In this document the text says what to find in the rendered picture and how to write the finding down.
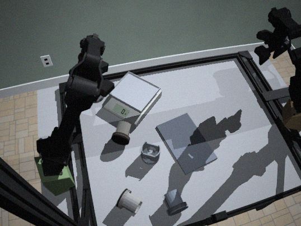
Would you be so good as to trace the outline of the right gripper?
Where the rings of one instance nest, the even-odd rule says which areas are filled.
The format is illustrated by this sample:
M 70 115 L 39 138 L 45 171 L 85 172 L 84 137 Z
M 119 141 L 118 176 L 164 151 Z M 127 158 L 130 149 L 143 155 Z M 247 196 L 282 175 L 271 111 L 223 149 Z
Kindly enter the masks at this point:
M 259 56 L 259 65 L 264 64 L 264 62 L 269 59 L 273 51 L 274 54 L 272 58 L 275 59 L 288 50 L 289 40 L 279 39 L 273 33 L 270 34 L 270 37 L 270 41 L 267 43 L 268 48 L 265 48 L 263 45 L 261 45 L 256 47 L 254 50 L 254 53 Z

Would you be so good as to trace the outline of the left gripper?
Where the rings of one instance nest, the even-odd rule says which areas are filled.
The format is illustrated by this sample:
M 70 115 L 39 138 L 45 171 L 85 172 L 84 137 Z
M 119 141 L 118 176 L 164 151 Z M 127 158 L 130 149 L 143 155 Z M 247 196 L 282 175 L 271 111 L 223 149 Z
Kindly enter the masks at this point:
M 80 73 L 82 72 L 82 73 Z M 94 70 L 91 70 L 91 71 L 83 71 L 81 68 L 79 70 L 77 70 L 75 73 L 73 73 L 72 75 L 77 75 L 77 76 L 80 76 L 82 78 L 86 78 L 86 79 L 89 79 L 91 81 L 94 81 L 97 83 L 97 79 L 96 79 L 96 75 L 95 75 L 95 71 Z M 83 76 L 82 76 L 83 75 Z M 101 90 L 100 90 L 100 94 L 99 94 L 99 97 L 102 96 L 102 97 L 106 97 L 113 89 L 115 88 L 115 85 L 113 82 L 111 82 L 110 80 L 108 79 L 105 79 L 102 83 L 102 87 L 101 87 Z

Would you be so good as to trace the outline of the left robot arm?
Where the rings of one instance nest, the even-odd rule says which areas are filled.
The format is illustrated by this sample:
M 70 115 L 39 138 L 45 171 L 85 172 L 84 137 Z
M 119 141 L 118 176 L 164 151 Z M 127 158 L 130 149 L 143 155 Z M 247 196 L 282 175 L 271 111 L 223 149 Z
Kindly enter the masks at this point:
M 97 101 L 104 81 L 102 74 L 108 72 L 109 64 L 101 58 L 106 47 L 105 42 L 97 34 L 87 35 L 79 44 L 82 50 L 78 55 L 78 64 L 72 68 L 64 90 L 67 109 L 62 124 L 55 127 L 51 136 L 45 139 L 41 151 L 44 176 L 63 174 L 62 169 L 68 165 L 73 148 L 74 127 L 81 112 L 90 109 L 93 102 Z M 86 72 L 95 70 L 97 83 L 72 75 L 80 68 Z

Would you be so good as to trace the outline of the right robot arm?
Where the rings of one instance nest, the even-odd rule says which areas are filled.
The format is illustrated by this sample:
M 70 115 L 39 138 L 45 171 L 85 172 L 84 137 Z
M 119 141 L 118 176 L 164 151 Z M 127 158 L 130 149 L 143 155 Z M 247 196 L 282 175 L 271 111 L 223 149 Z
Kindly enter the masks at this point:
M 271 15 L 271 16 L 270 16 Z M 270 18 L 269 18 L 270 17 Z M 298 25 L 292 18 L 290 11 L 284 7 L 281 9 L 272 8 L 268 14 L 268 21 L 275 28 L 273 34 L 279 39 L 286 39 L 288 36 L 289 45 L 288 53 L 291 62 L 297 69 L 295 69 L 295 76 L 290 77 L 289 94 L 293 101 L 294 108 L 297 113 L 301 112 L 301 47 L 291 50 L 290 43 L 292 39 L 301 37 L 301 25 Z M 257 39 L 263 40 L 267 44 L 270 40 L 268 30 L 259 31 L 256 35 Z

